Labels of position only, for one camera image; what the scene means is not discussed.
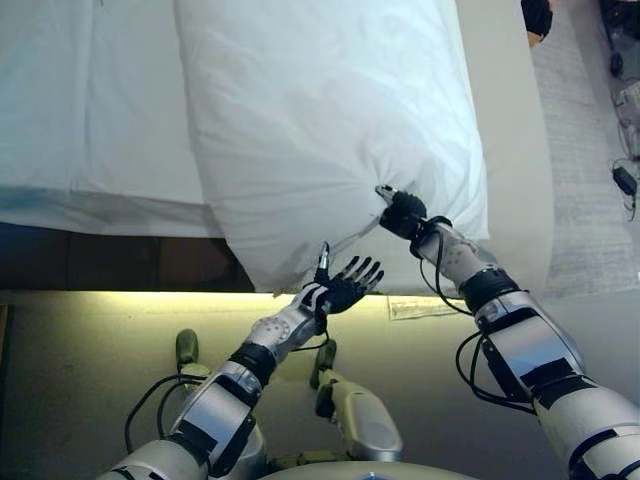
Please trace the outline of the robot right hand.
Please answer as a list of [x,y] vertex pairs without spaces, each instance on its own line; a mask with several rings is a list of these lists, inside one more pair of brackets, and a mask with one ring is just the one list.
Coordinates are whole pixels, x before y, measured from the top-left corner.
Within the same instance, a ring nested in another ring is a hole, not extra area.
[[424,203],[417,196],[389,185],[378,185],[375,192],[386,203],[379,225],[404,240],[414,239],[427,215]]

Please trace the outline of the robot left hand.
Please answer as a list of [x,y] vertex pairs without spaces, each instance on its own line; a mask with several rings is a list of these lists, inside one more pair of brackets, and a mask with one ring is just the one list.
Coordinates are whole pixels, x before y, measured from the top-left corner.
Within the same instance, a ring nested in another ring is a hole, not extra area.
[[324,288],[316,300],[316,311],[324,315],[342,313],[369,294],[384,277],[379,261],[371,257],[354,256],[334,276],[329,274],[330,247],[321,246],[314,282]]

